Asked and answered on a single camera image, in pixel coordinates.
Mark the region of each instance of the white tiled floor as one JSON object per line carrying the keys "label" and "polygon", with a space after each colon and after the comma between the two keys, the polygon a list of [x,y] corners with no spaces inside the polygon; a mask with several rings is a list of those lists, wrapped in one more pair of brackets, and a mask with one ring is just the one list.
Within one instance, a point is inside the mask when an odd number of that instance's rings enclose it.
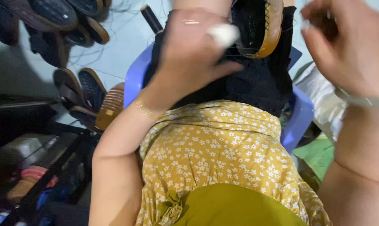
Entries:
{"label": "white tiled floor", "polygon": [[[123,82],[125,74],[137,56],[154,40],[154,35],[139,9],[149,4],[164,26],[167,13],[171,9],[171,0],[113,0],[112,11],[103,26],[110,35],[106,45],[95,44],[91,48],[73,47],[68,68],[77,73],[82,67],[94,69],[106,89]],[[296,0],[298,8],[294,17],[294,35],[292,45],[302,52],[301,59],[290,70],[293,77],[298,69],[312,58],[301,36],[302,17],[300,9],[307,0]],[[379,0],[367,1],[379,10]],[[129,13],[117,12],[129,8]],[[33,96],[56,96],[52,85],[52,72],[56,69],[44,62],[39,55],[30,50],[28,34],[20,26],[21,48],[8,47],[0,43],[0,93],[23,94]],[[70,123],[74,121],[64,113],[58,121]]]}

